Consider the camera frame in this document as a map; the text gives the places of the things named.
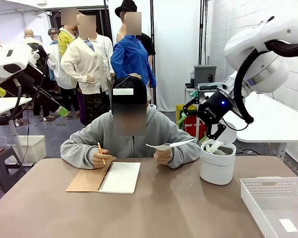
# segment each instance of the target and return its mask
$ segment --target blue shirt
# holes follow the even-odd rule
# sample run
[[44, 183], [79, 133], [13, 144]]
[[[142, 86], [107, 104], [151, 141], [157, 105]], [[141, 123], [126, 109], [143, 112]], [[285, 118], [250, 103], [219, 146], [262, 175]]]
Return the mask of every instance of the blue shirt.
[[150, 80], [151, 88], [157, 86], [148, 62], [148, 53], [135, 36], [127, 35], [114, 46], [110, 62], [117, 78], [137, 73], [141, 75], [145, 85]]
[[[52, 41], [52, 43], [50, 45], [55, 45], [55, 44], [58, 44], [58, 41]], [[51, 70], [51, 69], [49, 69], [49, 76], [50, 76], [51, 81], [55, 81], [53, 70]]]
[[94, 47], [93, 47], [93, 45], [92, 45], [92, 43], [91, 42], [89, 42], [89, 41], [84, 41], [85, 42], [85, 44], [87, 44], [88, 45], [88, 47], [90, 47], [91, 48], [91, 50], [92, 51], [94, 51], [95, 52], [95, 50], [94, 50]]

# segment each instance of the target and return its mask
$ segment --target gray stool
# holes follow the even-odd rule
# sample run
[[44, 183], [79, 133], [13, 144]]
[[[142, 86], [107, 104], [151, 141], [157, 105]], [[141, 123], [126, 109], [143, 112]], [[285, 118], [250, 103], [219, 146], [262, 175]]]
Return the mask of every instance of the gray stool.
[[[18, 164], [7, 165], [5, 160], [10, 156], [14, 156]], [[8, 169], [19, 169], [14, 175], [10, 175]], [[11, 189], [14, 182], [17, 181], [19, 175], [24, 175], [26, 173], [25, 168], [22, 166], [17, 154], [11, 146], [0, 152], [0, 186], [3, 192], [8, 192]]]

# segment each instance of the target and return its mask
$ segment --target brown table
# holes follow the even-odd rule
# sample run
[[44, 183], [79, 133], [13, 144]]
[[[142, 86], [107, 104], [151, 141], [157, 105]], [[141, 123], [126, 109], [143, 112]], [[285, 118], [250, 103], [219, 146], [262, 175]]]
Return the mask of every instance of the brown table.
[[177, 170], [127, 161], [142, 162], [134, 194], [66, 193], [78, 169], [39, 161], [0, 200], [0, 238], [262, 238], [239, 179], [295, 176], [272, 156], [237, 157], [225, 186], [201, 180], [200, 161]]

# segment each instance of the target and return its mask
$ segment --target brown notebook cover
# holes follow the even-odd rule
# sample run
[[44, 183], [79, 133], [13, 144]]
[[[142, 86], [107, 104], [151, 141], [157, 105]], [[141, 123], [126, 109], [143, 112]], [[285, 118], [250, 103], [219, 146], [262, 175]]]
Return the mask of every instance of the brown notebook cover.
[[110, 164], [103, 169], [79, 170], [66, 192], [98, 192]]

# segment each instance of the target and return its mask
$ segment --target gray box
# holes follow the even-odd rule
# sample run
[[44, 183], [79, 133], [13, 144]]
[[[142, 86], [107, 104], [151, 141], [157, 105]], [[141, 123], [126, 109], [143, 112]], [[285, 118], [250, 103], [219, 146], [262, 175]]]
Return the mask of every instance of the gray box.
[[216, 66], [195, 65], [194, 66], [194, 88], [199, 83], [212, 83], [215, 80]]

